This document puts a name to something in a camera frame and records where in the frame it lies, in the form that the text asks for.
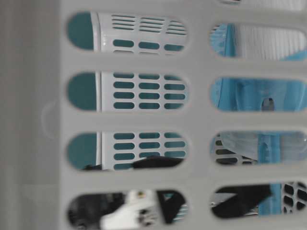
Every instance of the blue plastic object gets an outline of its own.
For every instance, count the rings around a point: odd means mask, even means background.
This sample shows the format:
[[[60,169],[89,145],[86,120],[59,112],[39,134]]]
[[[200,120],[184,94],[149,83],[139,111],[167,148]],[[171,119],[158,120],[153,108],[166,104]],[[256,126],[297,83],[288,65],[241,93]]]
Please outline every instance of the blue plastic object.
[[[214,50],[225,57],[236,56],[235,28],[223,24],[211,36]],[[307,50],[285,58],[300,61]],[[223,111],[261,111],[265,100],[272,100],[274,111],[299,111],[307,107],[306,85],[292,80],[219,79],[211,92],[213,104]],[[258,163],[280,163],[280,133],[259,133]],[[259,205],[260,215],[281,213],[281,184],[271,184],[272,196]]]

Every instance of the black fabric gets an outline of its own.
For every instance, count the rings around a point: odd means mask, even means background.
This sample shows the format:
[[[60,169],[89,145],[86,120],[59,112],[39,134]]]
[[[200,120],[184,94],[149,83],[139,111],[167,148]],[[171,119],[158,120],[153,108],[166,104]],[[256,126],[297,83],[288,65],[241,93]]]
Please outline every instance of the black fabric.
[[[212,208],[213,213],[221,218],[242,217],[272,195],[270,185],[252,185],[242,187],[226,187],[217,193],[234,193],[232,198]]]
[[[181,158],[151,156],[144,160],[135,161],[132,164],[132,167],[134,169],[166,168],[166,167],[174,167],[180,164],[182,161],[183,159]]]

